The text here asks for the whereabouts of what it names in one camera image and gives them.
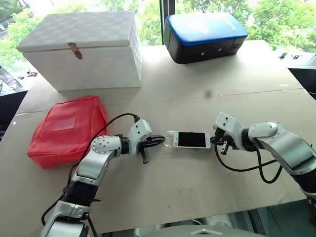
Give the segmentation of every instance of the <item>glass window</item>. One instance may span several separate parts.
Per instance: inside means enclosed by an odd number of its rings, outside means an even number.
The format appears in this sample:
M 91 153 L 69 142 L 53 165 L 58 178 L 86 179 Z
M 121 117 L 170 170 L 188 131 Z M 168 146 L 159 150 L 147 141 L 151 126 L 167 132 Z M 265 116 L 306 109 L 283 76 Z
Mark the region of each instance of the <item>glass window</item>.
M 161 44 L 159 0 L 0 0 L 0 66 L 14 78 L 35 70 L 16 46 L 47 14 L 106 10 L 134 10 L 141 43 Z
M 248 29 L 248 40 L 316 52 L 316 0 L 176 0 L 175 12 L 228 12 Z

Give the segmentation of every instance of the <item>phone screen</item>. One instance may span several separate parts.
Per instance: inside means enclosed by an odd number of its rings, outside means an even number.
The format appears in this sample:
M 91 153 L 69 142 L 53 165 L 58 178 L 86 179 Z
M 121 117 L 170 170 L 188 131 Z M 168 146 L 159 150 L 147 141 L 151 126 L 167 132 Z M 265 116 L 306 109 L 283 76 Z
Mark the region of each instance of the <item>phone screen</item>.
M 178 145 L 180 147 L 206 147 L 205 133 L 179 132 Z

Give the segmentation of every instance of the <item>blue lid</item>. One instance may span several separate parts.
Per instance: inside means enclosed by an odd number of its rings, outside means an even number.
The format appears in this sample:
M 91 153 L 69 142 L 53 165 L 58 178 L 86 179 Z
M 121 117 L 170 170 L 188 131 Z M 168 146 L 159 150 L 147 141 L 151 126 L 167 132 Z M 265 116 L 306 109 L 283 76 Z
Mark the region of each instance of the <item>blue lid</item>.
M 246 28 L 231 14 L 224 12 L 177 14 L 168 16 L 166 20 L 184 46 L 248 36 Z

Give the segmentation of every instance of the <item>blue case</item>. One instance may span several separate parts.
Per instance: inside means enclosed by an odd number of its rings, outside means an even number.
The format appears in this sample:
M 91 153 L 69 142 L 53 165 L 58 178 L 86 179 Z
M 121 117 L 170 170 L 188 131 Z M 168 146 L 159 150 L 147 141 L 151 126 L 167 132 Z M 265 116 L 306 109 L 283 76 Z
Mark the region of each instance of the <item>blue case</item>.
M 167 17 L 163 42 L 176 63 L 187 64 L 236 54 L 247 36 L 228 13 L 178 14 Z

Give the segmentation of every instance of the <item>white storage box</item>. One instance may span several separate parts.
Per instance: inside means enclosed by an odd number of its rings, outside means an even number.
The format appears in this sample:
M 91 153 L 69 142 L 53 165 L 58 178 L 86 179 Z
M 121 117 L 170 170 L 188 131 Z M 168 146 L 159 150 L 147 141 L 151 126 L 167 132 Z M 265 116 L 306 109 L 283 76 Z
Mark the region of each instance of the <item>white storage box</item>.
M 48 15 L 17 49 L 56 90 L 140 87 L 134 18 L 133 11 Z

